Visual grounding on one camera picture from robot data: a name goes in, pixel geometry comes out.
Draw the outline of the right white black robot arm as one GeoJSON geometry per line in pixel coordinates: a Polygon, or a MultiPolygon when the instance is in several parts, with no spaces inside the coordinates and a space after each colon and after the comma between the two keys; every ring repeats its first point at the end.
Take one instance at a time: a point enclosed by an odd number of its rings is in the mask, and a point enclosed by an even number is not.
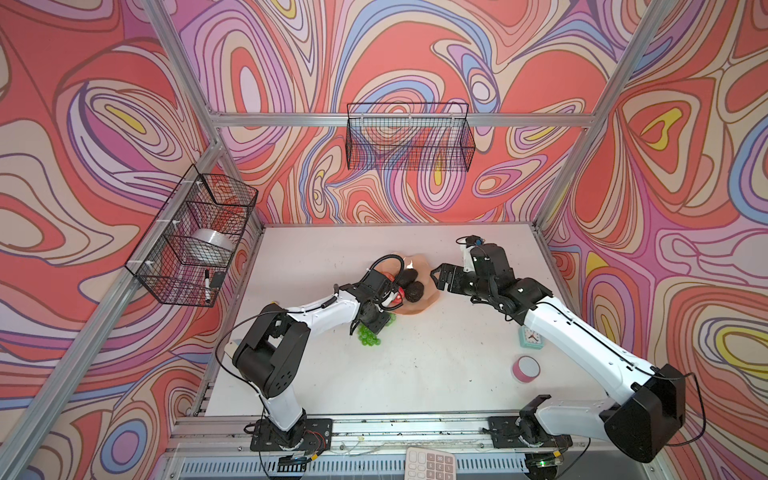
{"type": "Polygon", "coordinates": [[[610,442],[629,458],[651,462],[685,423],[686,379],[618,346],[570,311],[533,278],[519,277],[505,250],[470,235],[458,240],[461,265],[443,263],[430,277],[440,291],[489,305],[561,350],[602,388],[605,398],[563,400],[541,394],[519,411],[520,440],[538,446],[557,436],[610,442]]]}

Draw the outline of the green fake grape bunch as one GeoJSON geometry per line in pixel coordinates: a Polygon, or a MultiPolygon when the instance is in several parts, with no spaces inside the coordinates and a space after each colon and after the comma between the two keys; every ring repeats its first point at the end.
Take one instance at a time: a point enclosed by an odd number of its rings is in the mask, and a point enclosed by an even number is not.
{"type": "MultiPolygon", "coordinates": [[[[388,327],[389,325],[393,324],[395,322],[396,315],[392,312],[388,313],[387,320],[383,324],[383,328],[388,327]]],[[[378,346],[381,344],[381,339],[379,338],[378,334],[370,330],[365,325],[360,325],[356,330],[356,335],[359,341],[364,346],[378,346]]]]}

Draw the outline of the dark avocado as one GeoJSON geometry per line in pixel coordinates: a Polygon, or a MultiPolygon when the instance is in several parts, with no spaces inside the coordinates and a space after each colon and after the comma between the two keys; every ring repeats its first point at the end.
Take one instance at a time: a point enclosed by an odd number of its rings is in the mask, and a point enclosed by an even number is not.
{"type": "Polygon", "coordinates": [[[425,287],[420,281],[415,281],[404,289],[405,300],[409,303],[417,303],[424,296],[425,287]]]}
{"type": "Polygon", "coordinates": [[[418,271],[414,268],[406,268],[401,270],[394,279],[394,283],[402,289],[406,289],[409,285],[414,283],[418,279],[418,271]]]}

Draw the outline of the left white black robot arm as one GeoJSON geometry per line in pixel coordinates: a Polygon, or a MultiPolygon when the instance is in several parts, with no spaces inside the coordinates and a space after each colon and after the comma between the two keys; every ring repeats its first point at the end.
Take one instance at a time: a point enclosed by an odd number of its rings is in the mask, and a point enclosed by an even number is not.
{"type": "Polygon", "coordinates": [[[262,404],[264,417],[253,431],[254,451],[322,451],[330,445],[323,432],[332,422],[309,425],[292,386],[306,346],[312,336],[343,325],[351,334],[360,327],[379,333],[391,313],[404,305],[396,280],[405,272],[404,258],[388,254],[374,261],[359,281],[336,285],[326,299],[292,309],[272,303],[255,316],[231,356],[262,404]]]}

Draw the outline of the red apple front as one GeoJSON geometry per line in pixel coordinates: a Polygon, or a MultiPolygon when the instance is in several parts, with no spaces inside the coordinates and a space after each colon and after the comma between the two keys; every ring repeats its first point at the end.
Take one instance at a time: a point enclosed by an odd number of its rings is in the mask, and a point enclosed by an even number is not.
{"type": "Polygon", "coordinates": [[[398,288],[395,292],[393,292],[389,298],[388,298],[388,307],[396,307],[397,305],[401,305],[404,300],[404,290],[402,288],[398,288]]]}

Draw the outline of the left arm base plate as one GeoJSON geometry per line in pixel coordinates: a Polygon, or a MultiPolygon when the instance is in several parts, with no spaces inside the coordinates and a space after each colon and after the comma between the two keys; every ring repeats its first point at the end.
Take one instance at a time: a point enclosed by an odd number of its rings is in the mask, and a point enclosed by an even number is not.
{"type": "Polygon", "coordinates": [[[254,452],[322,453],[332,445],[333,420],[300,418],[288,431],[280,430],[269,419],[259,419],[243,429],[251,436],[254,452]]]}

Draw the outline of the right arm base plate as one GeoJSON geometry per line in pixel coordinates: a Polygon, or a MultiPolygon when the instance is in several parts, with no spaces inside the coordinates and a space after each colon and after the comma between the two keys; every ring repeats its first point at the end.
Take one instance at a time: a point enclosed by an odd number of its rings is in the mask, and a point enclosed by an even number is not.
{"type": "Polygon", "coordinates": [[[554,448],[567,451],[573,446],[569,435],[551,435],[530,418],[518,415],[491,416],[482,429],[494,448],[554,448]]]}

